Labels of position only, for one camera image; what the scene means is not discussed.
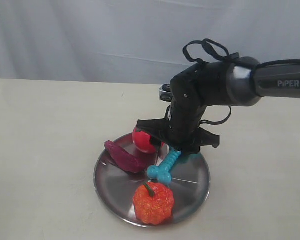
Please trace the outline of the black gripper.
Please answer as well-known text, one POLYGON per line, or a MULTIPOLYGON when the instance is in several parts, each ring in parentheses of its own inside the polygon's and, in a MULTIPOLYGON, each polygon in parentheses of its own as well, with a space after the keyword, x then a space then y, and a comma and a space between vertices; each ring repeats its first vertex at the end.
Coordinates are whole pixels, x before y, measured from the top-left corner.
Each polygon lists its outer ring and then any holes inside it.
POLYGON ((187 156, 199 153, 202 146, 220 145, 220 136, 200 128, 207 108, 197 89, 201 69, 193 65, 172 78, 172 100, 164 118, 137 121, 136 129, 149 134, 153 146, 166 143, 179 156, 187 156))

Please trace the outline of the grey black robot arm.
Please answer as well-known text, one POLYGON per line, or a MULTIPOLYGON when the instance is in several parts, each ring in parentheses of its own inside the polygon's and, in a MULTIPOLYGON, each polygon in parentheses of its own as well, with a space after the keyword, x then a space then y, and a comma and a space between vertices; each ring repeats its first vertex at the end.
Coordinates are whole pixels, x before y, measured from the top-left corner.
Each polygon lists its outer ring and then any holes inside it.
POLYGON ((169 88, 172 98, 164 118, 139 120, 136 129, 177 151, 196 154, 202 146, 220 144, 218 135, 200 128, 207 107, 250 107, 263 97, 300 99, 300 59, 196 63, 174 76, 169 88))

